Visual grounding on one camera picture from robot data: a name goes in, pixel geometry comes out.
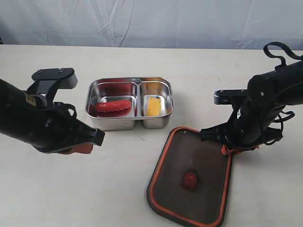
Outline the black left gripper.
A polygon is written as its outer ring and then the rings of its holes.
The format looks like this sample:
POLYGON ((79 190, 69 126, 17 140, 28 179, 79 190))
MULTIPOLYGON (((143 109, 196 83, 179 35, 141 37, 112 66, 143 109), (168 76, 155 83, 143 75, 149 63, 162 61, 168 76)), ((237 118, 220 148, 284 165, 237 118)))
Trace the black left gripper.
POLYGON ((30 143, 41 153, 90 154, 103 143, 105 132, 78 120, 71 104, 57 103, 39 110, 38 116, 30 143))

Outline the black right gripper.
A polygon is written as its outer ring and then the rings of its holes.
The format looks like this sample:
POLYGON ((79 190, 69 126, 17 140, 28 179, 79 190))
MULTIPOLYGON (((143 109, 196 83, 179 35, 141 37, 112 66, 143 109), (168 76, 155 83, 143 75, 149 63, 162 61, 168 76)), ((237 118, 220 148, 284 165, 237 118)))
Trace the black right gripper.
POLYGON ((257 146, 273 143, 282 139, 283 126, 280 129, 269 125, 279 117, 284 106, 279 104, 256 108, 249 99, 234 109, 226 123, 202 129, 201 140, 213 140, 224 144, 221 153, 224 156, 238 155, 241 150, 254 150, 257 146))

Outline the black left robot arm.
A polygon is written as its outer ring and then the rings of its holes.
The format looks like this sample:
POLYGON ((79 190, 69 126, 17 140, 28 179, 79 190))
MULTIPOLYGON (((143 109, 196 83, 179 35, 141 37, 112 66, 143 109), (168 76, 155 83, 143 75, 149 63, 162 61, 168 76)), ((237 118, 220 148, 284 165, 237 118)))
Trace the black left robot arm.
POLYGON ((73 105, 50 102, 43 96, 31 97, 10 83, 0 81, 0 132, 30 144, 41 153, 70 152, 79 145, 101 146, 105 133, 77 119, 73 105))

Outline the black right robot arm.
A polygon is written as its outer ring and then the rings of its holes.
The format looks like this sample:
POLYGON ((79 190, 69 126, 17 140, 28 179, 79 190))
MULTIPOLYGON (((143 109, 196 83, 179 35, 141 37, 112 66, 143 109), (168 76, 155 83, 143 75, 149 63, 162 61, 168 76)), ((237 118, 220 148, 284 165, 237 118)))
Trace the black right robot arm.
POLYGON ((284 108, 303 103, 303 61, 255 75, 246 89, 217 90, 214 103, 231 105, 232 114, 227 122, 202 129, 201 140, 223 144, 224 155, 272 145, 282 139, 284 122, 294 117, 292 111, 281 117, 284 108))

